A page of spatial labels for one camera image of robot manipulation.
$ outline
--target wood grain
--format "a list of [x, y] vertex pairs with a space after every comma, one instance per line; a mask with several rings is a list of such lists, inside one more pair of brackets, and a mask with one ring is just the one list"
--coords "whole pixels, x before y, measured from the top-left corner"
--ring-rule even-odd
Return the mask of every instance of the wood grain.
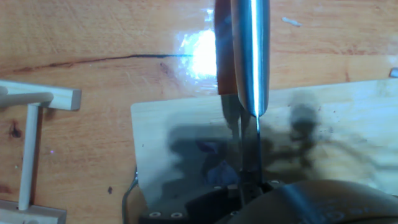
[[[135, 163], [129, 107], [235, 91], [228, 4], [0, 1], [0, 78], [83, 91], [80, 111], [44, 109], [36, 204], [68, 210], [68, 223], [120, 222]], [[397, 10], [396, 0], [272, 0], [271, 88], [387, 78], [398, 66]], [[186, 82], [183, 58], [165, 57], [182, 53], [185, 34], [212, 28], [218, 90], [205, 88], [215, 77]], [[23, 106], [0, 112], [0, 199], [17, 200], [25, 116]], [[137, 214], [142, 195], [131, 198]]]

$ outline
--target black cable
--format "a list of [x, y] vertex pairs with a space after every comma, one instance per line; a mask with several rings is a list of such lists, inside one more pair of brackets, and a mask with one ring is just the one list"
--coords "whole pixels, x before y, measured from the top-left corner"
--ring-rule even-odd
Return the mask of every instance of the black cable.
[[134, 173], [134, 179], [131, 182], [130, 187], [127, 189], [126, 193], [123, 195], [122, 199], [122, 220], [123, 224], [129, 224], [128, 223], [128, 218], [127, 218], [127, 199], [130, 195], [131, 190], [138, 184], [138, 172], [137, 172], [137, 167], [136, 171]]

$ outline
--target drill bit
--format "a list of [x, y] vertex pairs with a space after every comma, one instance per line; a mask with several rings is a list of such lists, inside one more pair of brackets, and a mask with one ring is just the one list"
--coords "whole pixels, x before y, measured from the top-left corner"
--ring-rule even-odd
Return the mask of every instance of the drill bit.
[[[232, 0], [231, 13], [238, 96], [243, 108], [256, 120], [255, 145], [245, 136], [248, 131], [242, 131], [243, 169], [251, 166], [245, 162], [253, 162], [258, 181], [262, 182], [260, 117], [268, 107], [269, 0]], [[245, 154], [256, 156], [257, 161], [245, 159]]]

